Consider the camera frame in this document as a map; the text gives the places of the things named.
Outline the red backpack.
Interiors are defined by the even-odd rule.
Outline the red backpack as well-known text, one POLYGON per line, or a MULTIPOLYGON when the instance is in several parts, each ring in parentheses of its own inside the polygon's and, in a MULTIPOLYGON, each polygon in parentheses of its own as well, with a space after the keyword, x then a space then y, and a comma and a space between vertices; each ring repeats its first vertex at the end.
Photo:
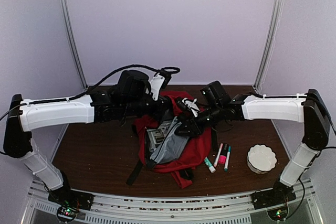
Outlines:
MULTIPOLYGON (((182 113, 182 110, 176 105, 175 99, 178 97, 192 99, 193 97, 185 91, 163 91, 162 94, 165 97, 170 97, 173 103, 174 117, 177 117, 182 113)), ((154 117, 144 115, 139 119, 136 119, 132 125, 132 130, 139 139, 139 160, 126 181, 126 184, 131 186, 137 179, 142 167, 146 167, 156 173, 170 173, 180 188, 184 189, 190 186, 193 182, 193 170, 204 162, 204 158, 207 157, 211 151, 213 136, 210 128, 206 128, 202 135, 196 137, 190 137, 180 157, 172 162, 166 164, 158 164, 153 169, 150 169, 146 165, 146 160, 149 151, 146 148, 149 147, 149 140, 146 137, 147 129, 157 129, 161 123, 154 117)))

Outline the grey pencil pouch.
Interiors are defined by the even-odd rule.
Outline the grey pencil pouch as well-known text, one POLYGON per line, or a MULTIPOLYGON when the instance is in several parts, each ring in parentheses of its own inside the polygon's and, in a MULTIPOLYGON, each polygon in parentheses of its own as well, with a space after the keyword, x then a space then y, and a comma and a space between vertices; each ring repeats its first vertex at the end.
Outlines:
POLYGON ((177 117, 167 121, 172 121, 172 123, 163 142, 152 153, 149 147, 146 148, 149 151, 146 165, 150 169, 153 169, 158 164, 166 164, 177 160, 190 139, 189 136, 178 136, 175 134, 176 128, 182 125, 182 122, 177 117))

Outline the grey notebook with barcodes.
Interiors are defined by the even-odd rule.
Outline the grey notebook with barcodes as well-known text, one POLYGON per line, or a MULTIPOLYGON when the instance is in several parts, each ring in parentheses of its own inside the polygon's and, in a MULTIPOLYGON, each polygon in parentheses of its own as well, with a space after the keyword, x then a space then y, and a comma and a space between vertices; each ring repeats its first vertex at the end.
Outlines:
POLYGON ((172 121, 164 121, 157 129, 146 130, 150 141, 149 150, 151 153, 154 152, 156 148, 163 142, 169 131, 171 123, 172 121))

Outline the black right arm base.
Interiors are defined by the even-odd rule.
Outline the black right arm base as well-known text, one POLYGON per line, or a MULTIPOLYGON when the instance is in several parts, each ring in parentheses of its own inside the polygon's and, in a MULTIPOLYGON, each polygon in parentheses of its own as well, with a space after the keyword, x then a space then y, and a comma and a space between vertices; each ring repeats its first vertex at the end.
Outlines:
POLYGON ((293 187, 288 187, 279 181, 274 183, 272 189, 256 191, 251 194, 251 200, 255 210, 285 204, 296 198, 293 187))

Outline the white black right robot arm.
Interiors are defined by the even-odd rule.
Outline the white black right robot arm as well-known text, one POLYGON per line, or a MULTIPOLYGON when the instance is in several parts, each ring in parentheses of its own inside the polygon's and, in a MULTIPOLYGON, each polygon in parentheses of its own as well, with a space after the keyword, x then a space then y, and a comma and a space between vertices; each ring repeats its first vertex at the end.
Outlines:
POLYGON ((274 204, 281 203, 289 196, 293 185, 309 164, 327 147, 330 132, 335 131, 330 113, 315 89, 295 95, 268 96, 249 93, 231 98, 221 83, 214 81, 204 87, 201 93, 208 107, 193 117, 181 114, 181 125, 175 130, 176 135, 197 137, 207 127, 223 120, 268 119, 304 124, 302 143, 269 192, 269 199, 274 204))

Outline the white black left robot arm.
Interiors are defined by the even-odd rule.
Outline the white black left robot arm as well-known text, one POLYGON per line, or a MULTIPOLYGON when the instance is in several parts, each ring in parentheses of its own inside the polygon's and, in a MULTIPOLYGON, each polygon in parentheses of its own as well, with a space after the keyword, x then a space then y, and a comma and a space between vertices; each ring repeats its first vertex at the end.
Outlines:
POLYGON ((121 72, 118 83, 109 90, 89 88, 74 97, 30 100, 21 94, 12 97, 4 114, 6 128, 3 153, 21 160, 40 178, 64 205, 71 205, 76 197, 66 175, 39 151, 33 141, 32 130, 47 126, 72 123, 103 123, 128 116, 160 115, 170 106, 168 98, 160 96, 173 72, 168 68, 155 70, 150 79, 145 73, 131 70, 121 72))

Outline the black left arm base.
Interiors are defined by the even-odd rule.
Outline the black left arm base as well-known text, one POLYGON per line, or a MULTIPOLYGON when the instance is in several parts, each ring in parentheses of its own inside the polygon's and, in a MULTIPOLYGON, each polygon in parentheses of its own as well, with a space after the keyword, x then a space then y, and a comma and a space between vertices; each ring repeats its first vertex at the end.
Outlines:
POLYGON ((94 195, 91 193, 72 190, 66 179, 64 179, 63 185, 60 188, 51 190, 45 186, 45 190, 49 193, 49 201, 73 210, 90 210, 94 200, 94 195))

